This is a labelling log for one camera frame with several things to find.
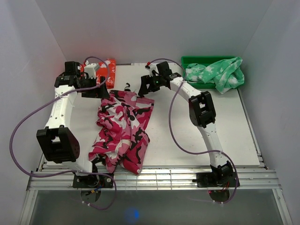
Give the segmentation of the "pink camouflage trousers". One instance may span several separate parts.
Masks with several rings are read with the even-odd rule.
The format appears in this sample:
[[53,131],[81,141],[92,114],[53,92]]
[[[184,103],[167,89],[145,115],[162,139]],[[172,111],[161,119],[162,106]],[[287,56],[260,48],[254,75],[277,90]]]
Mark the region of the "pink camouflage trousers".
[[101,100],[96,124],[99,133],[88,154],[89,161],[101,162],[109,173],[121,166],[139,174],[150,138],[146,133],[155,101],[135,92],[111,90]]

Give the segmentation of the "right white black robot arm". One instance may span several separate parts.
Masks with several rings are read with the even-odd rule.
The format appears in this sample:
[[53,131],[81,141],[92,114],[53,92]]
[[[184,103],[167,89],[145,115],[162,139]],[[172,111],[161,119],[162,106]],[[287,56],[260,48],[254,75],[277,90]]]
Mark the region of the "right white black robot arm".
[[163,61],[152,67],[148,62],[145,66],[149,74],[141,77],[139,96],[143,97],[150,92],[156,92],[161,87],[167,87],[180,95],[188,102],[189,118],[192,124],[200,131],[206,151],[210,157],[211,172],[199,173],[194,182],[200,187],[238,187],[239,180],[233,161],[223,152],[217,130],[216,110],[211,94],[208,91],[199,91],[185,81],[179,73],[174,73],[169,64]]

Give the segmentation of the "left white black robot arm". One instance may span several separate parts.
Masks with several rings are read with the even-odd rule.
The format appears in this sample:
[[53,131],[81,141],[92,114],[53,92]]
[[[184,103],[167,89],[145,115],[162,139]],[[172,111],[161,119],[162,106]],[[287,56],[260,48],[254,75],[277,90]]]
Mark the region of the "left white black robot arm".
[[37,141],[47,161],[63,164],[74,174],[83,176],[88,187],[99,183],[99,175],[93,172],[88,153],[71,131],[71,114],[76,97],[108,98],[105,78],[97,76],[98,63],[65,62],[65,71],[58,75],[55,84],[55,102],[45,128],[37,131]]

